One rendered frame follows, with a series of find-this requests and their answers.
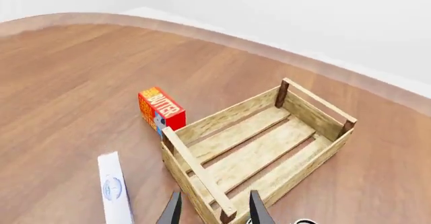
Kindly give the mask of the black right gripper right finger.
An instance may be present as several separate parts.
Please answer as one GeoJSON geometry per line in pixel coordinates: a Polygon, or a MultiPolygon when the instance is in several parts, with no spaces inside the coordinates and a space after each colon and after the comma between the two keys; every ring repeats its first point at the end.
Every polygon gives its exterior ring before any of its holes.
{"type": "Polygon", "coordinates": [[[275,221],[269,215],[258,191],[256,190],[251,190],[249,209],[252,224],[275,224],[275,221]]]}

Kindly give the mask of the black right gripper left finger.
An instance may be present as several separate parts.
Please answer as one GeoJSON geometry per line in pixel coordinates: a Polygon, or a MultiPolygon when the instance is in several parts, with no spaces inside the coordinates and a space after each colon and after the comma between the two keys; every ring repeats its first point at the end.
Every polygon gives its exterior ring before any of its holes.
{"type": "Polygon", "coordinates": [[[179,224],[182,209],[181,192],[173,192],[156,224],[179,224]]]}

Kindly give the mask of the wooden slat tray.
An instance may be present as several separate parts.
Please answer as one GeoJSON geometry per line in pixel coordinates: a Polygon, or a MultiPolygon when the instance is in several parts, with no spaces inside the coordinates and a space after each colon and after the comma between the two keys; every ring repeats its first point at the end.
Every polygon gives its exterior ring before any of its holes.
{"type": "Polygon", "coordinates": [[[251,190],[267,209],[353,133],[353,116],[338,122],[291,87],[298,84],[283,79],[188,126],[163,129],[162,160],[205,224],[251,223],[251,190]]]}

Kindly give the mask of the white printed box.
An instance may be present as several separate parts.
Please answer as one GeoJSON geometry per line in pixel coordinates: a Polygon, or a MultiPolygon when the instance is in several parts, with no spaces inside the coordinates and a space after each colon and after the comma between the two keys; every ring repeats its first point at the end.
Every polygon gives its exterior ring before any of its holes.
{"type": "Polygon", "coordinates": [[[98,170],[106,224],[134,224],[118,152],[100,155],[98,170]]]}

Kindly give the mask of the red butter box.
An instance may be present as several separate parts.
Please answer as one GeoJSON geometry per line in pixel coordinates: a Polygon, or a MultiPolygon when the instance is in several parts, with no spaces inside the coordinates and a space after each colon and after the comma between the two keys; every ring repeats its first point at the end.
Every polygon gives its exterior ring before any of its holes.
{"type": "Polygon", "coordinates": [[[186,126],[186,111],[159,87],[137,94],[142,118],[160,135],[169,126],[178,130],[186,126]]]}

